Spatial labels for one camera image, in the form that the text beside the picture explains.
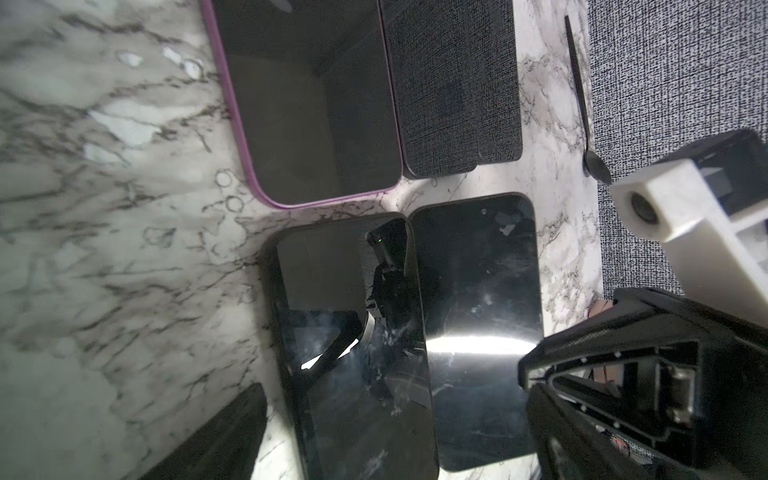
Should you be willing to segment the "black phone purple stand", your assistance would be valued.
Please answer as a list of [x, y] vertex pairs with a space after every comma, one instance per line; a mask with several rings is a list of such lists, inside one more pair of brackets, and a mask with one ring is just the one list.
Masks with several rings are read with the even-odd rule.
[[385, 1], [407, 176], [466, 173], [523, 151], [510, 1]]

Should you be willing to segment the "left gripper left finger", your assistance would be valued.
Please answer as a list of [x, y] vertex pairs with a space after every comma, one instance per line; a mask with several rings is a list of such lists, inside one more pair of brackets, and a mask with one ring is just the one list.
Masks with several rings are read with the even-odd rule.
[[145, 479], [249, 479], [267, 427], [267, 398], [261, 384], [241, 392]]

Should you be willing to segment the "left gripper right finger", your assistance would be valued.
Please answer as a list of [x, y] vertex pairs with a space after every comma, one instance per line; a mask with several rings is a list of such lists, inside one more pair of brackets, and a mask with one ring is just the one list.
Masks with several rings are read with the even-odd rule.
[[628, 441], [598, 429], [547, 386], [531, 388], [526, 413], [543, 479], [666, 477], [658, 463], [639, 463]]

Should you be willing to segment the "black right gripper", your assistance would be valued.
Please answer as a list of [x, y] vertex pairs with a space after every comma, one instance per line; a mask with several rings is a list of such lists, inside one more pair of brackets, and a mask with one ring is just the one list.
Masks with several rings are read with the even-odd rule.
[[548, 336], [518, 365], [664, 479], [767, 475], [767, 331], [658, 289]]

